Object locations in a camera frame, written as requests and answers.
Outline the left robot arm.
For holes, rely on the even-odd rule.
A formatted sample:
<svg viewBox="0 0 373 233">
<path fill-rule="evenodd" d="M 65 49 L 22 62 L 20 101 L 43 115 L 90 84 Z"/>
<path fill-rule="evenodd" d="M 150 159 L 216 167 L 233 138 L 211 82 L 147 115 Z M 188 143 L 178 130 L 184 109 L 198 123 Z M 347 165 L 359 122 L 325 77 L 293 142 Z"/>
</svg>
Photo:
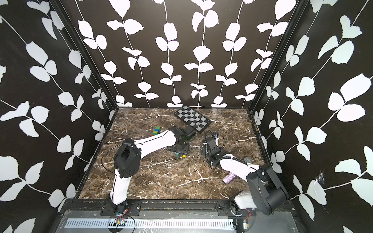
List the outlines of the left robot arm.
<svg viewBox="0 0 373 233">
<path fill-rule="evenodd" d="M 127 138 L 114 156 L 114 184 L 110 200 L 115 208 L 127 205 L 127 191 L 130 180 L 139 168 L 141 160 L 162 148 L 172 152 L 187 154 L 189 141 L 195 136 L 195 130 L 188 126 L 185 129 L 170 127 L 168 130 L 145 139 Z"/>
</svg>

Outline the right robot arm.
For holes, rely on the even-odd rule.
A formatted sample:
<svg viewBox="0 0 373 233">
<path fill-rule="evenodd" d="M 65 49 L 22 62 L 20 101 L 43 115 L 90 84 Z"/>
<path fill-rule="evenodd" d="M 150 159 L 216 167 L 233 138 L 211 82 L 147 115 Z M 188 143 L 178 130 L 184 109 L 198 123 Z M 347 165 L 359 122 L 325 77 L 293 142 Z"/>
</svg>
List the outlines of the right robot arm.
<svg viewBox="0 0 373 233">
<path fill-rule="evenodd" d="M 205 160 L 212 169 L 220 168 L 243 179 L 249 191 L 243 191 L 231 200 L 234 214 L 244 209 L 254 209 L 270 215 L 288 198 L 288 192 L 273 168 L 264 164 L 254 165 L 235 157 L 218 146 L 216 134 L 205 131 L 203 137 Z"/>
</svg>

